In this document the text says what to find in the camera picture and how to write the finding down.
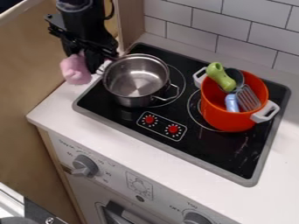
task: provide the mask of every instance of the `toy stove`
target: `toy stove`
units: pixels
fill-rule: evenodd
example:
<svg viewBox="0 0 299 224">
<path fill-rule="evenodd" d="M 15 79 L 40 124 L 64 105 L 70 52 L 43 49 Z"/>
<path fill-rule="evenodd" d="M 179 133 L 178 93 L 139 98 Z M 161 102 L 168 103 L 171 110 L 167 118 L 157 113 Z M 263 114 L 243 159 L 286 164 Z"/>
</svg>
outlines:
<svg viewBox="0 0 299 224">
<path fill-rule="evenodd" d="M 144 44 L 134 45 L 129 53 L 151 54 L 168 64 L 171 83 L 179 87 L 178 97 L 168 102 L 156 101 L 147 108 L 124 108 L 98 81 L 73 108 L 226 179 L 254 186 L 289 101 L 289 89 L 265 80 L 270 100 L 281 107 L 279 114 L 248 131 L 226 133 L 214 129 L 201 115 L 200 91 L 194 86 L 192 75 L 208 63 Z M 174 95 L 171 91 L 165 92 L 166 98 Z"/>
</svg>

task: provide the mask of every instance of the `robotic arm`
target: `robotic arm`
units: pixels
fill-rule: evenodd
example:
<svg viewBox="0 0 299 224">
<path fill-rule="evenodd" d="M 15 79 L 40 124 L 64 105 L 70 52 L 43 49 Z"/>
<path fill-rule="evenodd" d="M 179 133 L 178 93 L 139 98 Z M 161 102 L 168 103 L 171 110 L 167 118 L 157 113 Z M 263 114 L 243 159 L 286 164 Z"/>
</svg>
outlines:
<svg viewBox="0 0 299 224">
<path fill-rule="evenodd" d="M 94 74 L 105 59 L 118 57 L 117 41 L 106 30 L 104 22 L 115 14 L 106 17 L 104 0 L 57 0 L 60 14 L 48 14 L 49 32 L 60 38 L 67 56 L 84 52 L 87 69 Z"/>
</svg>

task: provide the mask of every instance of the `white countertop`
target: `white countertop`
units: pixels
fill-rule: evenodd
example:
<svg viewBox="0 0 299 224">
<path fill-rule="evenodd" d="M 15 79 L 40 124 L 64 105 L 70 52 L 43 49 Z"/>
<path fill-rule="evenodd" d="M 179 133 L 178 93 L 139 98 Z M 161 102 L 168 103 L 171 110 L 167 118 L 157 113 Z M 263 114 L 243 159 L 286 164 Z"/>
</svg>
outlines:
<svg viewBox="0 0 299 224">
<path fill-rule="evenodd" d="M 62 84 L 27 116 L 28 120 L 98 151 L 241 224 L 299 223 L 299 101 L 296 100 L 299 99 L 299 71 L 298 75 L 278 72 L 149 34 L 143 34 L 140 42 L 199 60 L 220 61 L 226 67 L 250 71 L 291 89 L 287 110 L 256 186 L 235 184 L 73 111 L 73 101 L 90 85 Z"/>
</svg>

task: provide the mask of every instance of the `stove control panel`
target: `stove control panel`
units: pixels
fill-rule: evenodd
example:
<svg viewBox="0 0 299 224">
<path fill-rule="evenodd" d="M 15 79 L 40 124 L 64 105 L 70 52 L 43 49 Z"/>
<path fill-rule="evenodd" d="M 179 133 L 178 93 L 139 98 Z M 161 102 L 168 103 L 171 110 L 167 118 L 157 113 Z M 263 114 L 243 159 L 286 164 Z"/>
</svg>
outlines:
<svg viewBox="0 0 299 224">
<path fill-rule="evenodd" d="M 137 125 L 176 142 L 179 142 L 187 131 L 187 127 L 183 124 L 174 122 L 149 111 L 144 112 L 139 117 Z"/>
</svg>

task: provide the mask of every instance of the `white subway tile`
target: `white subway tile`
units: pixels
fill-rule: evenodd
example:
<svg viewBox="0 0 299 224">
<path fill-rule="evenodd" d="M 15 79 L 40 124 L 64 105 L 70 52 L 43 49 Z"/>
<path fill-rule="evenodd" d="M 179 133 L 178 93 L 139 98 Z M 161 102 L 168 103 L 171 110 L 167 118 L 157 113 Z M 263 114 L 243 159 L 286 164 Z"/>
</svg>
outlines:
<svg viewBox="0 0 299 224">
<path fill-rule="evenodd" d="M 192 26 L 200 30 L 246 40 L 250 22 L 205 10 L 194 10 Z"/>
<path fill-rule="evenodd" d="M 286 53 L 299 54 L 299 33 L 253 23 L 249 42 Z"/>
<path fill-rule="evenodd" d="M 177 4 L 190 5 L 207 11 L 221 12 L 222 0 L 168 0 Z"/>
<path fill-rule="evenodd" d="M 217 35 L 179 24 L 167 23 L 167 38 L 215 51 Z"/>
<path fill-rule="evenodd" d="M 217 53 L 249 60 L 266 67 L 272 67 L 276 55 L 276 51 L 274 50 L 224 37 L 219 37 Z"/>
<path fill-rule="evenodd" d="M 298 65 L 299 57 L 285 52 L 279 52 L 274 69 L 299 75 Z"/>
<path fill-rule="evenodd" d="M 289 18 L 288 29 L 299 32 L 299 8 L 294 7 Z"/>
<path fill-rule="evenodd" d="M 176 3 L 161 0 L 144 0 L 144 14 L 181 25 L 191 24 L 191 8 Z"/>
<path fill-rule="evenodd" d="M 275 1 L 283 3 L 283 4 L 299 5 L 299 1 L 298 0 L 275 0 Z"/>
<path fill-rule="evenodd" d="M 290 9 L 290 5 L 269 1 L 225 0 L 223 14 L 284 28 Z"/>
<path fill-rule="evenodd" d="M 166 22 L 157 18 L 144 17 L 145 31 L 165 38 Z"/>
</svg>

